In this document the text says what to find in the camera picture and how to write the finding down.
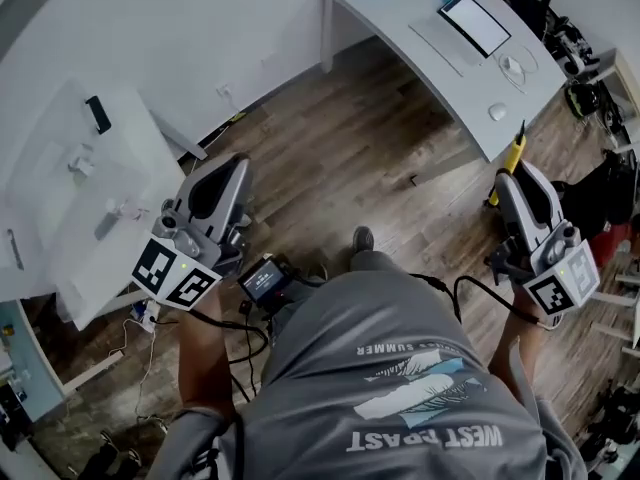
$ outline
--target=computer mouse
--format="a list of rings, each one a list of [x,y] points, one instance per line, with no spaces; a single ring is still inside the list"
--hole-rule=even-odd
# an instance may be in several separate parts
[[[507,106],[504,103],[495,103],[489,107],[489,115],[494,121],[500,121],[507,115]]]

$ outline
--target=power strip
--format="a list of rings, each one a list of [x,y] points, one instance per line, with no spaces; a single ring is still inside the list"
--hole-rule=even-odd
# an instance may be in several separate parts
[[[142,328],[150,334],[156,332],[155,322],[158,321],[158,315],[160,315],[160,304],[155,300],[149,299],[142,315],[142,320],[140,321]]]

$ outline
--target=wooden floor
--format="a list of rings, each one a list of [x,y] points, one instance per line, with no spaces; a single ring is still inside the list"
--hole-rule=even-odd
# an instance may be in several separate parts
[[[525,158],[549,178],[568,181],[598,165],[600,149],[608,145],[595,123],[574,119],[562,95],[549,104],[528,139]],[[252,258],[282,252],[301,266],[323,260],[336,275],[344,270],[353,229],[366,224],[377,248],[409,271],[436,275],[449,284],[467,273],[489,284],[483,258],[502,229],[499,216],[482,203],[501,161],[477,161],[417,188],[408,183],[421,166],[463,144],[458,126],[413,73],[381,42],[371,40],[339,56],[331,74],[314,70],[269,98],[209,152],[251,156]],[[622,257],[610,265],[605,285],[612,285],[613,273],[627,264]],[[500,291],[508,293],[508,288]],[[239,318],[241,298],[233,285],[223,290],[228,318]],[[464,328],[487,359],[506,311],[469,286],[463,287],[462,301]],[[63,380],[122,346],[126,316],[125,310],[101,318],[79,337],[69,331],[44,333],[48,328],[41,326],[39,334]],[[171,313],[163,316],[169,319]],[[621,343],[590,333],[589,325],[601,321],[628,328],[627,317],[589,304],[549,334],[535,388],[552,400],[571,434],[584,424],[595,394],[620,364]],[[136,425],[134,413],[151,336],[136,326],[128,330],[125,358],[36,425],[34,443],[60,473],[67,464],[82,469],[99,447],[103,428],[111,430],[121,448],[135,446],[147,464],[153,459],[163,434],[155,420],[140,419]],[[65,344],[56,346],[51,334],[64,335]],[[140,415],[169,420],[180,407],[176,334],[175,326],[158,328]],[[228,333],[227,346],[231,356],[244,355],[244,333]],[[256,361],[258,370],[265,359],[266,354]],[[248,365],[232,369],[247,388]]]

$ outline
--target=monitor screen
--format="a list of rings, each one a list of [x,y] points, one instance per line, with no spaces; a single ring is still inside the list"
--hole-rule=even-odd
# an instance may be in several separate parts
[[[475,0],[450,0],[438,12],[485,58],[511,37]]]
[[[240,284],[247,294],[257,302],[283,278],[284,274],[277,265],[273,261],[267,260],[248,279],[242,279]]]

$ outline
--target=red object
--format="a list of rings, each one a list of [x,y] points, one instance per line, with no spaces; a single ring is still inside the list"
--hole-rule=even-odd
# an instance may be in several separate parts
[[[612,224],[609,231],[603,231],[589,240],[593,259],[598,268],[604,267],[616,253],[624,240],[631,239],[631,224]]]

